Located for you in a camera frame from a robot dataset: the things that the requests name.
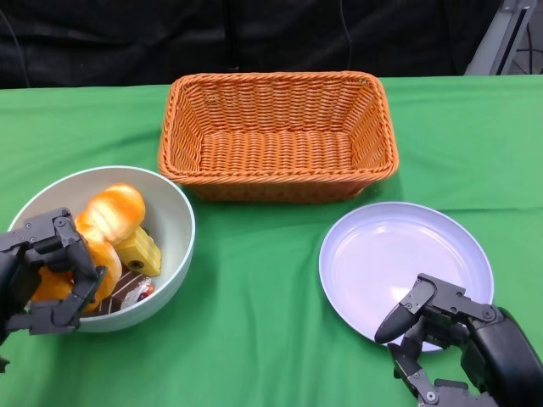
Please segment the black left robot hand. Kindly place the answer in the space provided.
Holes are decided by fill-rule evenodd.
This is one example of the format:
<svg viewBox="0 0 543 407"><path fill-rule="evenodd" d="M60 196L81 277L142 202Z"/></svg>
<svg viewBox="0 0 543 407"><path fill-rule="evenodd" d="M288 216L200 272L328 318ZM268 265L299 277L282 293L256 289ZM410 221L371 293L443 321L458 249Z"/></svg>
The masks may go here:
<svg viewBox="0 0 543 407"><path fill-rule="evenodd" d="M65 298L31 304L39 270L72 271L75 285ZM94 299L107 267L95 265L71 212L58 208L25 220L1 235L1 340L27 330L31 335L73 332Z"/></svg>

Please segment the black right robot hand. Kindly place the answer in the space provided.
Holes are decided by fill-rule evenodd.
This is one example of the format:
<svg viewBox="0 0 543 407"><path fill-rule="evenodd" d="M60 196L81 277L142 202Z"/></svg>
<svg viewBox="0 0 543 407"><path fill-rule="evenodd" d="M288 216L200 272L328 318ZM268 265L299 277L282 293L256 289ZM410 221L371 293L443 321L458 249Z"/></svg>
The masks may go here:
<svg viewBox="0 0 543 407"><path fill-rule="evenodd" d="M420 274L411 291L375 333L420 406L540 406L542 362L521 327L504 308L481 304L465 290ZM418 358L423 343L462 351L465 382L430 381Z"/></svg>

